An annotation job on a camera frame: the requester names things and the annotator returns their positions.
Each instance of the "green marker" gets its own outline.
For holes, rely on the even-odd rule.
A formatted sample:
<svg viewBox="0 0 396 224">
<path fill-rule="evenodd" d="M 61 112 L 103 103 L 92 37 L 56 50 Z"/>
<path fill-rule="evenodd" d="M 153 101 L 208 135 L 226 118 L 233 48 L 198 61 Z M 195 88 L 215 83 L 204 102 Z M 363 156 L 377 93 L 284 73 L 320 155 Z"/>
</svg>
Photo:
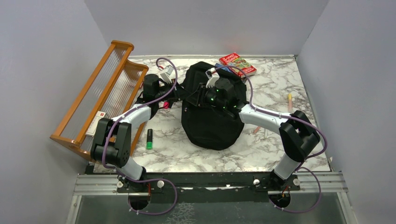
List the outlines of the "green marker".
<svg viewBox="0 0 396 224">
<path fill-rule="evenodd" d="M 152 148 L 153 148 L 153 129 L 148 129 L 146 149 L 152 149 Z"/>
</svg>

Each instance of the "wall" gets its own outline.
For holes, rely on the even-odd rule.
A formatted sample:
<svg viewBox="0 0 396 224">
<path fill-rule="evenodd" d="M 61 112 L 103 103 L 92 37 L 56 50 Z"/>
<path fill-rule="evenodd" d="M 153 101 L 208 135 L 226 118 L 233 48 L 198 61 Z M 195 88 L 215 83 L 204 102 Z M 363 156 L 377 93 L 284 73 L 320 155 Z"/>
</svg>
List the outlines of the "wall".
<svg viewBox="0 0 396 224">
<path fill-rule="evenodd" d="M 359 223 L 394 223 L 396 1 L 330 0 L 297 58 Z"/>
<path fill-rule="evenodd" d="M 50 140 L 107 45 L 82 0 L 0 1 L 1 223 L 64 223 L 86 161 Z"/>
<path fill-rule="evenodd" d="M 133 55 L 299 54 L 328 0 L 85 0 Z"/>
</svg>

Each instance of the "black backpack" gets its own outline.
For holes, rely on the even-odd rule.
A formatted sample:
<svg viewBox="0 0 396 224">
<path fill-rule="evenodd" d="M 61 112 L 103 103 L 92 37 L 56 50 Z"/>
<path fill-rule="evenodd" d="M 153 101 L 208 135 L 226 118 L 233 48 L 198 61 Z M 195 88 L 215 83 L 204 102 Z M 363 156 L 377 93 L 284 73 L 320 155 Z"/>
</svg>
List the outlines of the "black backpack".
<svg viewBox="0 0 396 224">
<path fill-rule="evenodd" d="M 213 68 L 205 62 L 198 62 L 187 70 L 181 84 L 190 93 L 196 91 L 201 83 L 206 83 L 205 72 Z M 246 101 L 246 85 L 236 74 L 223 69 L 217 70 L 221 78 L 227 78 L 234 85 L 237 98 Z M 197 107 L 187 100 L 182 103 L 182 126 L 188 139 L 199 147 L 223 150 L 230 147 L 240 136 L 244 124 L 240 118 L 214 109 L 212 106 Z"/>
</svg>

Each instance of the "white marble surface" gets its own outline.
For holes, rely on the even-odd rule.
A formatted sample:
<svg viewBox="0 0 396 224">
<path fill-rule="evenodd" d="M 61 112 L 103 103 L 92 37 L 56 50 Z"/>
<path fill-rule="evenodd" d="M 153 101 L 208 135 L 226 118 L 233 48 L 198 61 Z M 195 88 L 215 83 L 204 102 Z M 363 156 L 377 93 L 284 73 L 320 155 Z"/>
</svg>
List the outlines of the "white marble surface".
<svg viewBox="0 0 396 224">
<path fill-rule="evenodd" d="M 177 59 L 172 58 L 177 66 L 180 78 L 184 80 L 189 66 L 199 61 L 210 64 L 218 62 L 216 58 Z M 293 96 L 293 110 L 306 113 L 312 123 L 314 117 L 303 82 L 294 59 L 246 58 L 257 68 L 257 73 L 251 76 L 254 88 L 253 103 L 274 111 L 287 112 L 287 94 Z M 155 59 L 133 59 L 135 63 L 146 64 L 148 74 L 158 74 Z M 247 85 L 247 96 L 250 88 Z M 153 149 L 147 150 L 147 129 L 153 129 Z M 234 145 L 215 151 L 197 147 L 190 143 L 181 125 L 181 102 L 171 109 L 159 110 L 145 129 L 134 151 L 133 158 L 144 166 L 148 172 L 240 172 L 240 171 L 271 171 L 284 154 L 279 135 L 264 129 L 253 134 L 254 125 L 245 125 L 240 137 Z M 322 149 L 318 145 L 314 152 Z M 314 171 L 329 171 L 324 154 L 309 159 L 305 167 Z M 104 172 L 101 165 L 96 165 L 95 172 Z"/>
</svg>

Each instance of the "translucent corrugated panel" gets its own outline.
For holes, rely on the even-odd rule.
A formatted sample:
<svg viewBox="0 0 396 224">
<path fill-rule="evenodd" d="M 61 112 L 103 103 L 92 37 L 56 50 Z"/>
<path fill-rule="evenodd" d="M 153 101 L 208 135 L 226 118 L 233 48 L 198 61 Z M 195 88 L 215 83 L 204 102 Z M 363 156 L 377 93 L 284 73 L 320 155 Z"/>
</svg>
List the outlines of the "translucent corrugated panel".
<svg viewBox="0 0 396 224">
<path fill-rule="evenodd" d="M 128 74 L 134 74 L 137 77 L 141 75 L 141 70 L 138 68 L 128 68 Z M 122 71 L 119 78 L 117 79 L 113 90 L 110 92 L 105 104 L 103 105 L 101 111 L 106 112 L 107 118 L 116 117 L 124 111 L 129 97 L 132 94 L 136 86 L 136 77 L 128 75 L 125 70 Z M 85 151 L 90 151 L 92 146 L 93 138 L 87 136 L 81 145 L 81 149 Z"/>
<path fill-rule="evenodd" d="M 111 52 L 109 58 L 103 65 L 103 68 L 93 81 L 91 87 L 69 120 L 69 123 L 66 125 L 64 131 L 61 133 L 62 137 L 72 140 L 77 138 L 78 133 L 81 131 L 85 121 L 88 118 L 88 115 L 98 101 L 99 96 L 109 82 L 110 77 L 113 75 L 115 69 L 120 64 L 120 60 L 125 52 L 126 49 L 114 49 Z"/>
</svg>

